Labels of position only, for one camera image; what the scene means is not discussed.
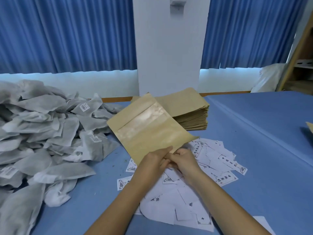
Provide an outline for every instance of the forearm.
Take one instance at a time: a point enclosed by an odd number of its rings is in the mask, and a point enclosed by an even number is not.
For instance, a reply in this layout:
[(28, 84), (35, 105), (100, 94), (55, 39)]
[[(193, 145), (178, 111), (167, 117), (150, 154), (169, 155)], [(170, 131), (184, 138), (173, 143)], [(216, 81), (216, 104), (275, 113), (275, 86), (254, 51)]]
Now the forearm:
[(144, 195), (143, 191), (128, 183), (85, 235), (124, 234)]
[(268, 235), (229, 194), (202, 171), (192, 180), (192, 187), (202, 198), (225, 235)]

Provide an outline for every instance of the wooden baseboard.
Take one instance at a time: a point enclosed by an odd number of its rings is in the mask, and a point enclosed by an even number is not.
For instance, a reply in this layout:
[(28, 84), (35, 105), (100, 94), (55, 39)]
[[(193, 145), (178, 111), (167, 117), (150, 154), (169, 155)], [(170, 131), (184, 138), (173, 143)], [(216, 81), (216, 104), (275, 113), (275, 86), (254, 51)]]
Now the wooden baseboard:
[[(207, 96), (207, 95), (239, 94), (239, 93), (250, 93), (250, 91), (246, 90), (246, 91), (227, 91), (227, 92), (206, 92), (206, 93), (200, 93), (200, 95), (201, 96)], [(109, 98), (102, 98), (102, 101), (104, 103), (109, 103), (109, 102), (129, 102), (129, 101), (131, 101), (132, 98), (133, 98), (132, 96), (109, 97)]]

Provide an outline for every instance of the curtain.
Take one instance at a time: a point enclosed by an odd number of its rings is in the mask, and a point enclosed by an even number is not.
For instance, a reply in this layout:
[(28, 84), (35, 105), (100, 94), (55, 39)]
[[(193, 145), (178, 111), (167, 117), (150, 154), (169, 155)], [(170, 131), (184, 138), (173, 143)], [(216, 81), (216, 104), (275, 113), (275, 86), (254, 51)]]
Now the curtain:
[(132, 0), (0, 0), (0, 73), (137, 69)]
[(286, 63), (307, 0), (211, 0), (202, 69)]

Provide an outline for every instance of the blue table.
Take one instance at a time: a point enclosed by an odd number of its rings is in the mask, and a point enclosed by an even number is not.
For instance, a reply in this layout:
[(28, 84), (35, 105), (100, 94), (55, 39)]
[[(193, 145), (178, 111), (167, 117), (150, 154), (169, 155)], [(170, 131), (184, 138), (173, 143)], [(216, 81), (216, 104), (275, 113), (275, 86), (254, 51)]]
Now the blue table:
[[(264, 216), (277, 235), (312, 234), (313, 96), (270, 92), (205, 97), (208, 128), (192, 134), (224, 142), (248, 168), (245, 176), (223, 188), (251, 215)], [(92, 164), (96, 175), (84, 178), (71, 199), (56, 208), (44, 206), (32, 235), (82, 235), (117, 196), (116, 180), (130, 157), (120, 146)], [(135, 215), (126, 234), (209, 234)]]

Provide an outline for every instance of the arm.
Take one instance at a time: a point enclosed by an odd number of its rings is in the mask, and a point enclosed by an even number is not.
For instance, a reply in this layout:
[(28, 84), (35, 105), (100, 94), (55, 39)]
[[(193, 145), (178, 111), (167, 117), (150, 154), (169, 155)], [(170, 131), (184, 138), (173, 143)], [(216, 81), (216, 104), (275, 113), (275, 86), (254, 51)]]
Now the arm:
[(131, 181), (112, 204), (93, 223), (85, 235), (121, 235), (140, 204), (142, 198), (157, 182), (170, 160), (164, 156), (172, 147), (148, 153), (137, 167)]
[(175, 162), (190, 186), (199, 194), (224, 235), (270, 235), (229, 194), (199, 167), (190, 150), (178, 149), (166, 156)]

